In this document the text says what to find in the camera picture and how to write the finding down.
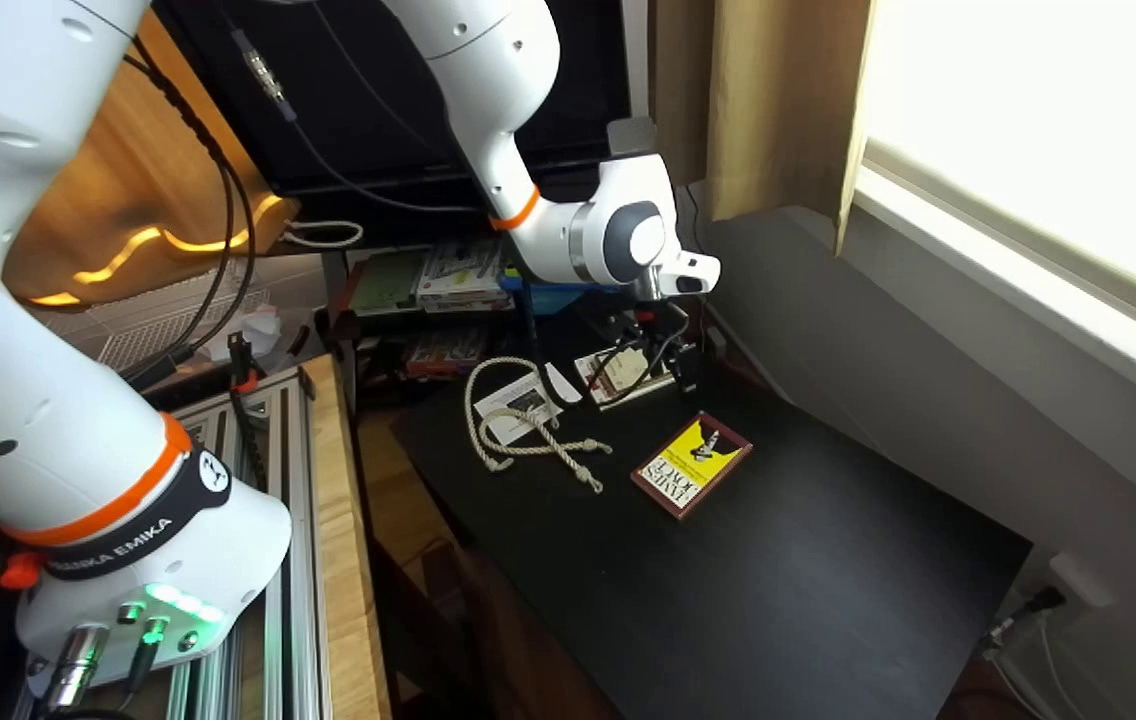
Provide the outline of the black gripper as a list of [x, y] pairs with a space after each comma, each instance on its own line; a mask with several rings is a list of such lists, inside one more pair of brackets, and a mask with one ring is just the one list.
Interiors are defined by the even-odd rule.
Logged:
[[641, 305], [623, 314], [623, 344], [641, 349], [650, 363], [680, 359], [696, 349], [693, 316], [682, 305]]

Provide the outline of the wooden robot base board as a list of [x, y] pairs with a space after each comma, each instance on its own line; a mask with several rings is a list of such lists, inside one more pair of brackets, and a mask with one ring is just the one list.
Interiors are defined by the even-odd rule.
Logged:
[[372, 592], [369, 523], [332, 357], [304, 363], [312, 380], [312, 530], [323, 648], [323, 720], [390, 720], [390, 690]]

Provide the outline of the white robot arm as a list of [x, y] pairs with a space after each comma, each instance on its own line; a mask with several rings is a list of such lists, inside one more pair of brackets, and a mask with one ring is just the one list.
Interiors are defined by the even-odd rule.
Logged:
[[[558, 36], [544, 0], [378, 0], [427, 63], [493, 224], [549, 284], [703, 296], [719, 263], [674, 236], [650, 151], [549, 200], [517, 133], [549, 102]], [[0, 534], [42, 559], [20, 588], [32, 683], [60, 693], [196, 659], [274, 581], [292, 514], [243, 486], [121, 373], [49, 331], [3, 288], [3, 257], [81, 151], [148, 0], [0, 0]]]

